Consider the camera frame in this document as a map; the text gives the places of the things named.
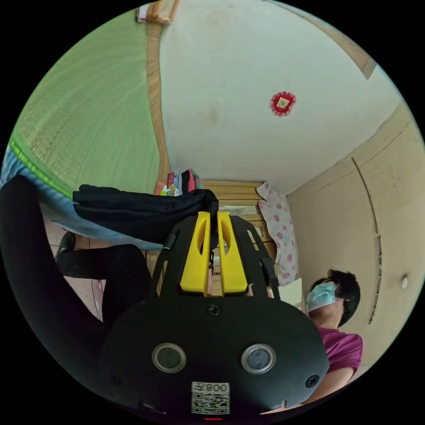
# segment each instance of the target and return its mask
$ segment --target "black jacket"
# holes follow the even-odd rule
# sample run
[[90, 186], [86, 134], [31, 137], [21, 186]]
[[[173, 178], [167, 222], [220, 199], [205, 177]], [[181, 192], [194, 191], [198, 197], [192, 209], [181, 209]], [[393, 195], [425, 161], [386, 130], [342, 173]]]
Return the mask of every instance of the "black jacket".
[[177, 223], [206, 211], [211, 214], [210, 250], [218, 245], [218, 199], [208, 189], [171, 197], [82, 185], [73, 193], [73, 202], [75, 212], [85, 220], [161, 245]]

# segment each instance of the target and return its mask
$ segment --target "blue fabric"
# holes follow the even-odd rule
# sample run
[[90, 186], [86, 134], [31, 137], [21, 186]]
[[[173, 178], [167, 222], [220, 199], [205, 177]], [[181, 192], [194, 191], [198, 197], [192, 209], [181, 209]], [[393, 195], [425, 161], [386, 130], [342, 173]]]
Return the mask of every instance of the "blue fabric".
[[64, 229], [79, 235], [110, 242], [113, 245], [131, 243], [146, 251], [158, 251], [162, 248], [162, 245], [122, 235], [82, 219], [75, 212], [71, 199], [66, 198], [42, 182], [34, 173], [27, 169], [8, 146], [1, 167], [0, 187], [18, 174], [26, 177], [37, 187], [40, 193], [41, 210], [46, 220], [51, 220]]

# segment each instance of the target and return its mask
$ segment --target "woman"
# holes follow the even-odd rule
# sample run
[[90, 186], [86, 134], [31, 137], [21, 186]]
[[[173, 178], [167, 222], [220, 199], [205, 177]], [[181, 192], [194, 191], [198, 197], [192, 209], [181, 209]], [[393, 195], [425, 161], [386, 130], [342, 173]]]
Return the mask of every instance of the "woman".
[[363, 355], [363, 342], [357, 334], [341, 332], [339, 327], [353, 316], [360, 302], [360, 286], [352, 273], [329, 270], [327, 278], [316, 281], [308, 294], [306, 313], [322, 336], [329, 369], [313, 395], [303, 403], [282, 406], [266, 413], [299, 407], [343, 388], [356, 373]]

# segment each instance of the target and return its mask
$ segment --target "foot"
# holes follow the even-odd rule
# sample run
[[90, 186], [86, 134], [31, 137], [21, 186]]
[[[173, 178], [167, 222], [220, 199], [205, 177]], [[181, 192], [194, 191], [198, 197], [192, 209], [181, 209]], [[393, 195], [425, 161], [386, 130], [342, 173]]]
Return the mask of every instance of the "foot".
[[73, 251], [75, 249], [75, 242], [75, 235], [72, 232], [66, 232], [54, 257], [57, 258], [59, 254], [62, 254], [65, 251]]

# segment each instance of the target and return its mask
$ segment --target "tiled floor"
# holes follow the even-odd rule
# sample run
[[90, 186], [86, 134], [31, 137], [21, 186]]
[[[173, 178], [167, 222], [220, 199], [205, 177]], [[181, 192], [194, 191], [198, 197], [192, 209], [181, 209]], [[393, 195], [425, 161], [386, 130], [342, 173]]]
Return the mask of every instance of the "tiled floor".
[[[46, 221], [46, 232], [47, 238], [52, 248], [53, 254], [56, 254], [59, 244], [62, 240], [63, 235], [66, 233], [66, 230], [62, 229], [55, 223], [51, 221]], [[90, 239], [84, 236], [77, 235], [77, 244], [76, 249], [94, 249], [94, 248], [105, 248], [111, 246], [108, 242], [103, 242], [96, 239]], [[152, 266], [155, 267], [156, 264], [156, 255], [147, 252], [143, 252], [146, 259], [149, 270], [152, 272]], [[89, 311], [97, 318], [102, 320], [101, 315], [101, 303], [104, 291], [104, 281], [99, 282], [96, 280], [90, 279], [75, 279], [65, 277], [67, 282], [70, 284], [75, 293], [80, 297], [85, 306]]]

